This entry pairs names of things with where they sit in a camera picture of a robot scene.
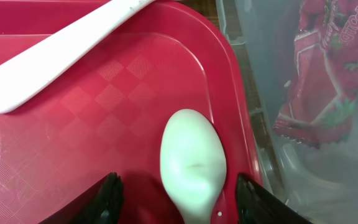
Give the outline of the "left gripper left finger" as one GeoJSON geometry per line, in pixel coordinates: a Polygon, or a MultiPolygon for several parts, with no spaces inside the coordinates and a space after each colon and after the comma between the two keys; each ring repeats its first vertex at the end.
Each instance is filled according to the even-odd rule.
{"type": "Polygon", "coordinates": [[[111,172],[40,224],[117,224],[124,203],[124,184],[111,172]]]}

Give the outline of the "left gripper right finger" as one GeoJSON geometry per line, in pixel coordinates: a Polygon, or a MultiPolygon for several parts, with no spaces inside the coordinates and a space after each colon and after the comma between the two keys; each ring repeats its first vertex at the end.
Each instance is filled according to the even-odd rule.
{"type": "Polygon", "coordinates": [[[240,224],[311,224],[247,174],[238,173],[235,196],[240,224]]]}

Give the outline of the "white plastic spoon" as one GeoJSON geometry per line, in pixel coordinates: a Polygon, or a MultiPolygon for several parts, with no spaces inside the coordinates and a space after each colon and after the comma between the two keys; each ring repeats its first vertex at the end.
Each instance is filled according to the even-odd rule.
{"type": "Polygon", "coordinates": [[[185,223],[211,222],[226,173],[223,145],[209,120],[191,109],[174,113],[162,136],[160,176],[185,223]]]}

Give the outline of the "white plastic fork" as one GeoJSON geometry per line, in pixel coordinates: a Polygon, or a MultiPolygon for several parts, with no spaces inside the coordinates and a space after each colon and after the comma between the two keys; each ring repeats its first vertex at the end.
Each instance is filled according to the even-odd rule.
{"type": "Polygon", "coordinates": [[[42,91],[154,0],[112,0],[0,65],[0,114],[42,91]]]}

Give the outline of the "red snack wrapper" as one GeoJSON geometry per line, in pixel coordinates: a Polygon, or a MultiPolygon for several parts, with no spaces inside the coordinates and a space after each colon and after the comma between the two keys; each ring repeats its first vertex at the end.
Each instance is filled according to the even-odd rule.
{"type": "Polygon", "coordinates": [[[300,4],[294,77],[272,129],[312,147],[349,137],[358,96],[358,0],[300,4]]]}

